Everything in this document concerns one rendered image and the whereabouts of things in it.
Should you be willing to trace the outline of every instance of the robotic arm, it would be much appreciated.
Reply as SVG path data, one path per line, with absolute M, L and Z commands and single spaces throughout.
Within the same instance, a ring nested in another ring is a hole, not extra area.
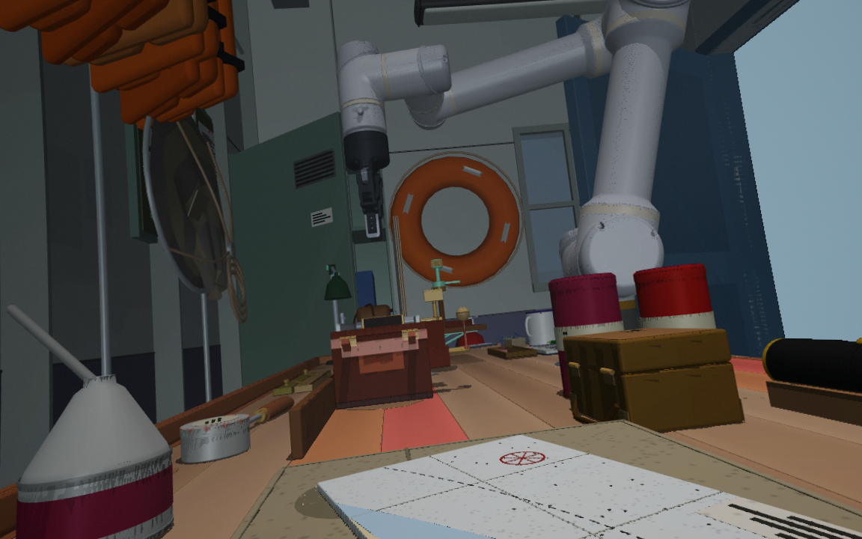
M 338 51 L 345 163 L 357 175 L 367 235 L 380 236 L 381 168 L 389 163 L 384 102 L 404 99 L 434 130 L 445 119 L 575 76 L 610 73 L 594 197 L 561 238 L 565 275 L 612 272 L 620 298 L 633 274 L 659 267 L 664 246 L 650 203 L 670 53 L 684 40 L 690 0 L 610 0 L 577 33 L 451 75 L 444 46 L 380 54 L 366 41 Z

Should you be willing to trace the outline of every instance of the white mug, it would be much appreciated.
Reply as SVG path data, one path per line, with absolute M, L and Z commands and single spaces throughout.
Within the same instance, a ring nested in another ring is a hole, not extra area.
M 554 340 L 554 313 L 551 309 L 530 311 L 524 318 L 524 332 L 531 346 L 548 344 Z

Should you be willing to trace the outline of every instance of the toolbox latch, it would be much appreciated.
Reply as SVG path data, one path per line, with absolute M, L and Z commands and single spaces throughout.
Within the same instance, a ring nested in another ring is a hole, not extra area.
M 601 378 L 606 385 L 616 386 L 617 383 L 614 381 L 614 369 L 612 368 L 601 368 Z

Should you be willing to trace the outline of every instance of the white funnel top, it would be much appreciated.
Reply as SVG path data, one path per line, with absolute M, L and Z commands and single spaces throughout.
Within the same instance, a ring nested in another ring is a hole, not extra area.
M 115 375 L 85 381 L 45 438 L 20 485 L 89 478 L 146 463 L 171 446 Z

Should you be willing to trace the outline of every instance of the orange life ring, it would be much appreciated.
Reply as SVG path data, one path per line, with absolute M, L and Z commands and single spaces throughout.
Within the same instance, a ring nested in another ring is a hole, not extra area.
M 458 156 L 432 159 L 435 156 L 415 165 L 394 190 L 391 216 L 397 217 L 400 229 L 401 258 L 413 272 L 428 281 L 435 280 L 431 260 L 440 258 L 445 266 L 453 267 L 451 274 L 442 274 L 442 280 L 461 281 L 451 285 L 454 287 L 475 286 L 499 274 L 517 250 L 521 214 L 516 189 L 482 161 Z M 435 249 L 421 227 L 424 205 L 434 194 L 448 187 L 468 189 L 488 208 L 488 234 L 478 248 L 466 255 L 445 255 Z

